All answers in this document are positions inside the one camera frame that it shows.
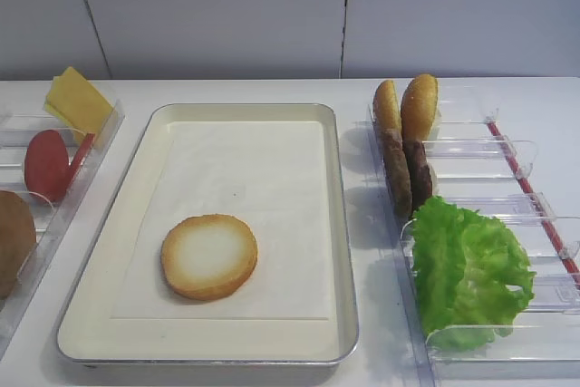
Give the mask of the green lettuce leaf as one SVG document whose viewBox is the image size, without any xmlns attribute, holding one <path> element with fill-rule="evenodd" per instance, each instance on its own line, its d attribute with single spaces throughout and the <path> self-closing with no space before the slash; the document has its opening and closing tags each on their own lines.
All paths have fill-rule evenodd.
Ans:
<svg viewBox="0 0 580 387">
<path fill-rule="evenodd" d="M 475 350 L 507 335 L 508 326 L 533 298 L 534 272 L 514 234 L 500 220 L 476 213 L 461 241 L 467 260 L 459 293 L 479 303 L 490 324 L 452 324 L 426 334 L 433 345 L 451 351 Z"/>
<path fill-rule="evenodd" d="M 452 324 L 490 324 L 479 303 L 459 293 L 467 260 L 461 241 L 476 213 L 434 196 L 414 213 L 414 284 L 425 334 Z"/>
</svg>

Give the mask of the brown meat patty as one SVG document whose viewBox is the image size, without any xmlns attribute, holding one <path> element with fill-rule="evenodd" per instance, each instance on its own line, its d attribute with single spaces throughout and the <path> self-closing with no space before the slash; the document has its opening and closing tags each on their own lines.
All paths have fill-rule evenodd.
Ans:
<svg viewBox="0 0 580 387">
<path fill-rule="evenodd" d="M 411 212 L 415 212 L 433 195 L 430 166 L 420 140 L 405 140 L 402 145 L 411 181 Z"/>
<path fill-rule="evenodd" d="M 385 129 L 381 133 L 383 162 L 394 200 L 394 212 L 408 218 L 412 210 L 411 178 L 400 133 Z"/>
</svg>

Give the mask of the right brown meat patty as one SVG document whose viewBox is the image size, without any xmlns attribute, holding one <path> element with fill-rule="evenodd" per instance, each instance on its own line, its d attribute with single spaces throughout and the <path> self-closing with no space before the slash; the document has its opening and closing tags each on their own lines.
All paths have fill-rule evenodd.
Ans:
<svg viewBox="0 0 580 387">
<path fill-rule="evenodd" d="M 405 140 L 402 145 L 411 181 L 411 212 L 415 212 L 433 195 L 430 166 L 420 140 Z"/>
</svg>

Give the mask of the right red tomato slice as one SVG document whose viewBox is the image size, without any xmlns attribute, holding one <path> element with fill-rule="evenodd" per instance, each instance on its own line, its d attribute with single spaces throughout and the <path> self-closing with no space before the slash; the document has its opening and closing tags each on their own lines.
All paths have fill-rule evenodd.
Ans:
<svg viewBox="0 0 580 387">
<path fill-rule="evenodd" d="M 78 174 L 79 170 L 81 169 L 81 166 L 82 166 L 85 158 L 87 157 L 87 155 L 89 154 L 89 152 L 92 148 L 94 138 L 95 138 L 94 133 L 87 133 L 84 136 L 84 139 L 82 140 L 80 147 L 76 151 L 76 153 L 72 159 L 72 162 L 69 164 L 69 167 L 66 171 L 66 174 L 63 178 L 63 181 L 62 181 L 61 187 L 60 187 L 60 193 L 63 196 L 66 194 L 66 191 L 68 190 L 70 185 L 73 183 L 76 175 Z"/>
</svg>

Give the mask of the red tomato slice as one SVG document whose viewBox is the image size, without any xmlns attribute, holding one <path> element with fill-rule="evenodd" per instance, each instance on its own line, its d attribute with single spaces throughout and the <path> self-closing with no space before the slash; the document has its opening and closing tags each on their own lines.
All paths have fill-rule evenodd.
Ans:
<svg viewBox="0 0 580 387">
<path fill-rule="evenodd" d="M 63 181 L 62 181 L 61 187 L 60 187 L 60 193 L 63 196 L 66 194 L 66 191 L 68 190 L 70 185 L 73 183 L 76 175 L 78 174 L 79 170 L 81 169 L 81 166 L 82 166 L 85 158 L 87 157 L 87 155 L 89 154 L 89 152 L 92 148 L 94 138 L 95 138 L 94 133 L 87 133 L 84 136 L 84 139 L 82 140 L 80 147 L 76 151 L 76 153 L 72 159 L 72 162 L 69 164 L 69 167 L 66 171 L 66 174 L 63 178 Z"/>
<path fill-rule="evenodd" d="M 24 158 L 24 183 L 28 190 L 51 202 L 61 201 L 66 192 L 68 168 L 68 153 L 60 133 L 44 130 L 35 134 Z"/>
</svg>

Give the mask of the front yellow cheese slice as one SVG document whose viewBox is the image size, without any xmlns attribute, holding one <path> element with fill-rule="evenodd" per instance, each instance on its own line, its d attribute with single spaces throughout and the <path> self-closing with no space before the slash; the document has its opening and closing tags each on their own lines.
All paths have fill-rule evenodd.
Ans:
<svg viewBox="0 0 580 387">
<path fill-rule="evenodd" d="M 97 135 L 113 110 L 106 98 L 72 67 L 67 67 L 61 75 L 53 77 L 51 89 L 45 99 L 53 102 L 60 99 L 72 100 L 78 103 L 82 108 L 85 134 Z"/>
</svg>

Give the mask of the yellow cheese slice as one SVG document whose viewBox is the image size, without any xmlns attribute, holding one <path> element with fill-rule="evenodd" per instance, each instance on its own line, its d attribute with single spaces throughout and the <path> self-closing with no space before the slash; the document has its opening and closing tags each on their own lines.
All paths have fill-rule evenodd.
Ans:
<svg viewBox="0 0 580 387">
<path fill-rule="evenodd" d="M 113 110 L 106 98 L 72 67 L 67 67 L 61 75 L 53 77 L 51 89 L 45 99 L 53 102 L 60 99 L 72 100 L 78 103 L 82 108 L 85 134 L 97 135 Z"/>
<path fill-rule="evenodd" d="M 72 100 L 57 100 L 56 102 L 45 100 L 44 110 L 60 120 L 67 127 L 72 129 L 73 139 L 80 145 L 85 137 L 83 127 L 82 108 Z"/>
</svg>

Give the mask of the cream metal tray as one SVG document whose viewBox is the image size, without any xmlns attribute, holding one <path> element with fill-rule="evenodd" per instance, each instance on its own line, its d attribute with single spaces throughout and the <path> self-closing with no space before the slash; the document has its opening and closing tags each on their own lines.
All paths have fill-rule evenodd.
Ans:
<svg viewBox="0 0 580 387">
<path fill-rule="evenodd" d="M 246 223 L 257 264 L 234 294 L 178 295 L 161 266 L 182 220 Z M 141 134 L 63 315 L 79 363 L 320 364 L 359 325 L 334 112 L 318 103 L 174 103 Z"/>
</svg>

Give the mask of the white paper liner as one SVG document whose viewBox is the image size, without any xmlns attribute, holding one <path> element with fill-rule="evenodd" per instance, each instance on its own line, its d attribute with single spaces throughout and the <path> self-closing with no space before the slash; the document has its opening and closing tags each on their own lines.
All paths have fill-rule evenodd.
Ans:
<svg viewBox="0 0 580 387">
<path fill-rule="evenodd" d="M 324 319 L 331 311 L 324 132 L 315 121 L 173 122 L 124 183 L 139 233 L 113 309 L 117 318 Z M 183 219 L 227 214 L 256 237 L 258 261 L 233 294 L 197 302 L 160 270 Z"/>
</svg>

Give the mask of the left bun slice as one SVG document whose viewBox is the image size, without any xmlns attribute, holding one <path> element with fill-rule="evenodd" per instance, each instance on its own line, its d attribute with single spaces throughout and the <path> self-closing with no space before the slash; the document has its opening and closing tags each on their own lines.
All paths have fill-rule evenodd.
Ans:
<svg viewBox="0 0 580 387">
<path fill-rule="evenodd" d="M 401 133 L 400 104 L 392 80 L 384 80 L 377 87 L 373 101 L 373 113 L 382 129 Z"/>
</svg>

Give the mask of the toasted bun bottom slice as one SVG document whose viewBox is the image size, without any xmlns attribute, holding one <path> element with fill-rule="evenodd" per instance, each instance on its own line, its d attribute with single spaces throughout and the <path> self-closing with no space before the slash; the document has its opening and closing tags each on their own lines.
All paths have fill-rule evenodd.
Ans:
<svg viewBox="0 0 580 387">
<path fill-rule="evenodd" d="M 160 262 L 178 295 L 214 301 L 234 294 L 253 274 L 258 246 L 250 227 L 223 214 L 189 217 L 165 236 Z"/>
</svg>

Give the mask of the right bun slice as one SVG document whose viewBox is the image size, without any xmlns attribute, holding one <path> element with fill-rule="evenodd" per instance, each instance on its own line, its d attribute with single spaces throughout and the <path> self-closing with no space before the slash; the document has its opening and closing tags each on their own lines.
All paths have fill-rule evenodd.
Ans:
<svg viewBox="0 0 580 387">
<path fill-rule="evenodd" d="M 404 140 L 426 140 L 433 127 L 439 101 L 435 76 L 423 73 L 411 80 L 401 102 L 401 126 Z"/>
</svg>

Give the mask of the clear acrylic right rack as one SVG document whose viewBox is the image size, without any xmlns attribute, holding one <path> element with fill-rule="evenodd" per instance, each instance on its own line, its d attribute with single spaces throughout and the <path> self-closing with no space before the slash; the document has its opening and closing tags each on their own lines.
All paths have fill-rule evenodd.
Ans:
<svg viewBox="0 0 580 387">
<path fill-rule="evenodd" d="M 445 380 L 570 378 L 579 374 L 579 220 L 559 217 L 528 183 L 537 155 L 530 140 L 501 134 L 493 116 L 449 116 L 424 144 L 434 192 L 451 204 L 498 218 L 527 251 L 534 298 L 507 325 L 421 330 L 412 271 L 412 226 L 392 212 L 373 116 L 362 122 L 372 154 L 371 185 L 386 221 L 387 249 L 401 290 L 421 386 Z"/>
</svg>

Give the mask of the clear acrylic left rack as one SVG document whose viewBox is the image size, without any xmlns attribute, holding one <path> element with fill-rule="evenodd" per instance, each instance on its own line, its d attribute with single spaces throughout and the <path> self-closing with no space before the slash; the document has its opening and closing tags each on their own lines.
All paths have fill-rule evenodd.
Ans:
<svg viewBox="0 0 580 387">
<path fill-rule="evenodd" d="M 41 131 L 57 131 L 66 146 L 69 161 L 76 160 L 79 146 L 74 139 L 74 128 L 45 112 L 24 111 L 15 106 L 30 97 L 35 87 L 40 85 L 40 82 L 1 83 L 1 189 L 13 191 L 26 202 L 34 218 L 36 232 L 36 243 L 17 273 L 14 290 L 1 300 L 1 353 L 5 353 L 11 343 L 125 118 L 121 101 L 111 85 L 104 81 L 94 82 L 97 90 L 112 104 L 112 114 L 95 134 L 91 149 L 77 159 L 81 167 L 64 199 L 53 203 L 30 191 L 24 183 L 24 157 L 29 142 Z"/>
</svg>

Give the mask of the brown bun top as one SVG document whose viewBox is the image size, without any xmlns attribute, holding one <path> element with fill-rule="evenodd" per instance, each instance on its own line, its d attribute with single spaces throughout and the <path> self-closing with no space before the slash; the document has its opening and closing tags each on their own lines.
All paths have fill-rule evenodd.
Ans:
<svg viewBox="0 0 580 387">
<path fill-rule="evenodd" d="M 17 275 L 36 243 L 34 219 L 27 203 L 1 191 L 1 298 L 10 295 Z"/>
</svg>

